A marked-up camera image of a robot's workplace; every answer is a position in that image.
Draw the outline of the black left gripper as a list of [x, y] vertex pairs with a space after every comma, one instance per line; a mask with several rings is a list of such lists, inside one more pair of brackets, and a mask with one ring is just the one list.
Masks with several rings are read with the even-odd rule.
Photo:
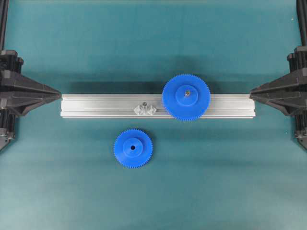
[[[0, 52], [0, 150], [2, 151], [11, 140], [15, 139], [15, 121], [17, 116], [25, 116], [30, 111], [60, 99], [60, 92], [34, 81], [22, 74], [24, 61], [15, 50]], [[7, 71], [7, 86], [4, 85]], [[14, 94], [12, 92], [42, 93]]]

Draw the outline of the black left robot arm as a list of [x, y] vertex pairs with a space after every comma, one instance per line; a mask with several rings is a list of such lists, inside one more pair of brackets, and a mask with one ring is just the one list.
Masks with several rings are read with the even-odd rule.
[[15, 139], [16, 119], [61, 98], [61, 93], [21, 74], [24, 60], [5, 50], [8, 0], [0, 2], [0, 149]]

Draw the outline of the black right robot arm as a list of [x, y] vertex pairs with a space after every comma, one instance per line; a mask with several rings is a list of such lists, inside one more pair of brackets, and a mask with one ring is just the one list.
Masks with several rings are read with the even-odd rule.
[[307, 2], [296, 1], [301, 46], [287, 56], [290, 72], [250, 92], [250, 99], [295, 118], [295, 138], [307, 148]]

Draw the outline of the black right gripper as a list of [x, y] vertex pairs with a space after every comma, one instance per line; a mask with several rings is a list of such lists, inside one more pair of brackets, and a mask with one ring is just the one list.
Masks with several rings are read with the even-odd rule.
[[293, 103], [293, 98], [271, 99], [267, 95], [257, 95], [294, 89], [295, 92], [300, 93], [301, 102], [307, 102], [307, 85], [299, 85], [300, 71], [297, 71], [307, 67], [307, 47], [296, 47], [294, 52], [287, 56], [287, 61], [290, 73], [251, 90], [249, 97], [279, 110], [285, 116], [295, 116], [295, 138], [299, 145], [307, 150], [307, 106], [305, 105], [305, 108], [299, 110], [299, 106]]

